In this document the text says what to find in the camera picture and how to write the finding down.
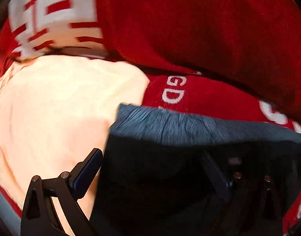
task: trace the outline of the blue fabric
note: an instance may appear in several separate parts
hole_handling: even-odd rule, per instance
[[[0,192],[0,218],[14,236],[20,236],[20,217]]]
[[[123,104],[119,106],[110,134],[178,147],[252,141],[292,141],[301,144],[301,134],[271,123],[221,120]]]

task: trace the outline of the pile of clothes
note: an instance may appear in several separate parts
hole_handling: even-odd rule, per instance
[[[226,202],[206,152],[276,186],[275,220],[235,229],[287,235],[301,220],[296,3],[11,0],[0,33],[0,193],[14,215],[32,176],[57,177],[93,148],[104,165],[78,202],[101,235],[232,235],[216,225]],[[8,225],[14,235],[19,226]]]

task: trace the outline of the white cloth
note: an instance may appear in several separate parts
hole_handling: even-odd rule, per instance
[[[141,105],[148,82],[125,62],[62,55],[14,62],[0,79],[0,185],[22,209],[32,176],[57,177],[103,150],[118,105]],[[78,201],[87,218],[96,184],[97,177]]]

